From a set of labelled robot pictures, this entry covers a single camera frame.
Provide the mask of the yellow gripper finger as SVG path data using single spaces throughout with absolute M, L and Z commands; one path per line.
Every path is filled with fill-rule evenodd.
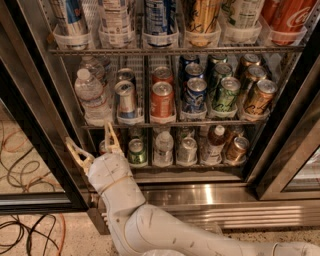
M 113 126 L 110 122 L 106 122 L 104 125 L 105 138 L 104 145 L 107 153 L 124 155 L 118 138 L 114 132 Z
M 89 168 L 95 160 L 94 156 L 78 147 L 70 137 L 65 138 L 65 144 L 75 162 L 82 168 L 84 173 L 87 174 L 89 172 Z

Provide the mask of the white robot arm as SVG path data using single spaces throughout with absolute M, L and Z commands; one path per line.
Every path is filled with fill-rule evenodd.
M 108 229 L 121 256 L 173 250 L 184 256 L 320 256 L 320 247 L 303 242 L 242 242 L 191 226 L 146 202 L 119 141 L 99 157 L 65 139 L 74 160 L 106 206 Z

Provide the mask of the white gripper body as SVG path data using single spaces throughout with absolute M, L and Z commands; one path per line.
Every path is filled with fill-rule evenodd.
M 101 196 L 109 216 L 130 216 L 146 202 L 127 159 L 106 153 L 89 168 L 88 180 Z

